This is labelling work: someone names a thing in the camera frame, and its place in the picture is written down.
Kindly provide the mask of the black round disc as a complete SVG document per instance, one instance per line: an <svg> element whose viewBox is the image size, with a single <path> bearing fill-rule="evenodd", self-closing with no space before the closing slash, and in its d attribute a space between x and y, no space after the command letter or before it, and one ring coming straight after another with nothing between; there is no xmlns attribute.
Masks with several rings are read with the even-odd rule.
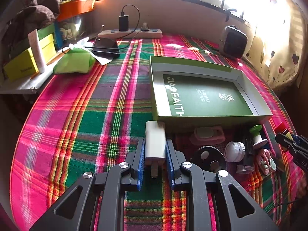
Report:
<svg viewBox="0 0 308 231"><path fill-rule="evenodd" d="M221 169L227 169L224 155L214 146L203 146L194 152L190 161L204 171L217 173Z"/></svg>

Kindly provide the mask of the white power adapter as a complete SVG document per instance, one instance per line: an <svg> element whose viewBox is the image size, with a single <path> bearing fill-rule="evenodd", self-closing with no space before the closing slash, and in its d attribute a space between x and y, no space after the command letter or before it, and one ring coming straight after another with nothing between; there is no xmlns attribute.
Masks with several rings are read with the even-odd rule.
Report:
<svg viewBox="0 0 308 231"><path fill-rule="evenodd" d="M166 131L161 121L146 122L145 165L150 166L151 178L157 178L158 168L166 160Z"/></svg>

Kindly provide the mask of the pink teal clip case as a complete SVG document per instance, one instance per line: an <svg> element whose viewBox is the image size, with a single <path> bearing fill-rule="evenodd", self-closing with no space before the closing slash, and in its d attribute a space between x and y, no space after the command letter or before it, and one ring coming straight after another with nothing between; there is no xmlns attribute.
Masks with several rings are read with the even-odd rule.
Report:
<svg viewBox="0 0 308 231"><path fill-rule="evenodd" d="M256 156L256 161L262 173L267 176L270 172L277 170L276 163L267 149L260 149Z"/></svg>

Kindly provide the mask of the small white jar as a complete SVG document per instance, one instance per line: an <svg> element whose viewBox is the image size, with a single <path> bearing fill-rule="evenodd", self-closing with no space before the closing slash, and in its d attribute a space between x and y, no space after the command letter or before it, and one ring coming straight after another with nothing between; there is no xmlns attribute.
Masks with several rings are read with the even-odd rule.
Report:
<svg viewBox="0 0 308 231"><path fill-rule="evenodd" d="M245 145L242 142L231 141L226 145L224 157L229 163L236 163L243 160L246 153Z"/></svg>

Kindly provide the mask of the pink soap case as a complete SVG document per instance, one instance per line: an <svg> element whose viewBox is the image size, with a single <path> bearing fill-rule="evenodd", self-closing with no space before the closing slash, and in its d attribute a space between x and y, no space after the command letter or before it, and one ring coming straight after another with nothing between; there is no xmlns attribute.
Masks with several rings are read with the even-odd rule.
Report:
<svg viewBox="0 0 308 231"><path fill-rule="evenodd" d="M195 128L189 137L193 145L212 146L221 144L226 140L223 129L220 126Z"/></svg>

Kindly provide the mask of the green white spool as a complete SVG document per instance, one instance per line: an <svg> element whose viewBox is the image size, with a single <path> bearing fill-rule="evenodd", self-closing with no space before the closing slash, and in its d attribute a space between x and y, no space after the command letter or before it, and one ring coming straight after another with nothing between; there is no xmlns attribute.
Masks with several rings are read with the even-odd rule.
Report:
<svg viewBox="0 0 308 231"><path fill-rule="evenodd" d="M260 131L262 130L262 125L255 125L250 130L249 133L251 134L253 140L253 149L260 149L264 145L267 144L268 140L263 139L260 135Z"/></svg>

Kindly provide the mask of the green cardboard box tray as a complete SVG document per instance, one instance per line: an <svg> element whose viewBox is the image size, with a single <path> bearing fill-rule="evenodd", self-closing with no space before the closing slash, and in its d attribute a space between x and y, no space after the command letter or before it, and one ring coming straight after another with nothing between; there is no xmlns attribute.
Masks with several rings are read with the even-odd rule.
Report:
<svg viewBox="0 0 308 231"><path fill-rule="evenodd" d="M170 127L264 123L267 103L241 70L210 62L151 56L152 116Z"/></svg>

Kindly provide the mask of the plaid tablecloth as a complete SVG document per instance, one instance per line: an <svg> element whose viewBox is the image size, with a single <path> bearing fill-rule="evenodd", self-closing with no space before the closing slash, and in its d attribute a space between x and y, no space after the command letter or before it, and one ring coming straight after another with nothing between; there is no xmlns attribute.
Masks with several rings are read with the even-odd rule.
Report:
<svg viewBox="0 0 308 231"><path fill-rule="evenodd" d="M124 161L152 119L149 59L179 57L238 68L249 78L273 116L264 123L270 151L283 173L255 171L243 187L278 225L289 217L302 171L275 142L274 129L293 124L280 100L247 63L226 59L208 41L182 35L121 42L121 56L87 74L54 76L34 103L22 128L10 172L10 205L20 230L28 230L84 172L102 173Z"/></svg>

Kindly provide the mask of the black smartphone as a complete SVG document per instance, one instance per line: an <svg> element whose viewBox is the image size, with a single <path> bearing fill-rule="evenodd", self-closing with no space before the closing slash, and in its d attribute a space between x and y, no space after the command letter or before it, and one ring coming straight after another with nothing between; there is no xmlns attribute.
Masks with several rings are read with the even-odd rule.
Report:
<svg viewBox="0 0 308 231"><path fill-rule="evenodd" d="M118 58L120 50L113 39L97 37L92 47L92 53L98 56Z"/></svg>

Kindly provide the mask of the white power strip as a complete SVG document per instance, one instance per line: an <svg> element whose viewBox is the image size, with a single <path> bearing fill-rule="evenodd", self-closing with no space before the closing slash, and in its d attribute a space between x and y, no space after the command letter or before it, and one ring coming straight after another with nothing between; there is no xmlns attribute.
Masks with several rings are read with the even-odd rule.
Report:
<svg viewBox="0 0 308 231"><path fill-rule="evenodd" d="M98 37L121 39L121 38L147 38L147 39L161 39L162 31L160 29L149 29L148 31L140 28L129 29L127 31L120 31L118 29L103 30L98 34Z"/></svg>

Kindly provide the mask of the small grey heater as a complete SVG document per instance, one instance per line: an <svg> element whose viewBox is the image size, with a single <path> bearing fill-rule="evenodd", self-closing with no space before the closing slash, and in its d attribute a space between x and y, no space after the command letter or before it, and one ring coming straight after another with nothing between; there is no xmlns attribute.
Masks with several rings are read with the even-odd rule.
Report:
<svg viewBox="0 0 308 231"><path fill-rule="evenodd" d="M226 26L219 40L219 53L232 59L241 59L247 45L247 35L236 26Z"/></svg>

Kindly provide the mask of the yellow box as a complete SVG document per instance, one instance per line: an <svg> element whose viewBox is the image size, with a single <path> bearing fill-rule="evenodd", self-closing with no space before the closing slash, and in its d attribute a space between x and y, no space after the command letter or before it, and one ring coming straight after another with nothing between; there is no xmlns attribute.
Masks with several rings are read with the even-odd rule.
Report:
<svg viewBox="0 0 308 231"><path fill-rule="evenodd" d="M48 63L56 55L53 34L40 40L40 45L43 58ZM4 66L4 72L10 81L32 75L38 71L31 48L26 49Z"/></svg>

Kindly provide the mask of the white tube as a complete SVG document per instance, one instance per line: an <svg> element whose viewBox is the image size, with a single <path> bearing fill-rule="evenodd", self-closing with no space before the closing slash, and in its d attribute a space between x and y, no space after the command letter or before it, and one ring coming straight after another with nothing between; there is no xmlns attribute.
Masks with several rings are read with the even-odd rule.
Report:
<svg viewBox="0 0 308 231"><path fill-rule="evenodd" d="M28 34L28 41L39 73L42 74L45 72L47 65L43 56L43 51L40 46L40 41L36 29Z"/></svg>

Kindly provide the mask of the orange planter box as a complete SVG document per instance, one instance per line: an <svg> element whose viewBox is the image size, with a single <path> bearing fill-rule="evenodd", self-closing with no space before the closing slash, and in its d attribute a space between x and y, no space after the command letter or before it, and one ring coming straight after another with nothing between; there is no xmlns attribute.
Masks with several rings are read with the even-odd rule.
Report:
<svg viewBox="0 0 308 231"><path fill-rule="evenodd" d="M60 22L72 17L91 12L95 9L95 3L102 0L73 0L60 3L59 15L56 21Z"/></svg>

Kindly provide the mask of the brown cloth bundle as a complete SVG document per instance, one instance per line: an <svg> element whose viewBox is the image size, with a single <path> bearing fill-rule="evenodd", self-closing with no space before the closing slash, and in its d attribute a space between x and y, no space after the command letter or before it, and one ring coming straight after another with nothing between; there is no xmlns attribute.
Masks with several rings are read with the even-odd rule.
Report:
<svg viewBox="0 0 308 231"><path fill-rule="evenodd" d="M30 32L52 24L60 14L59 4L60 0L44 0L41 4L33 0L9 22L2 43L14 45L27 38Z"/></svg>

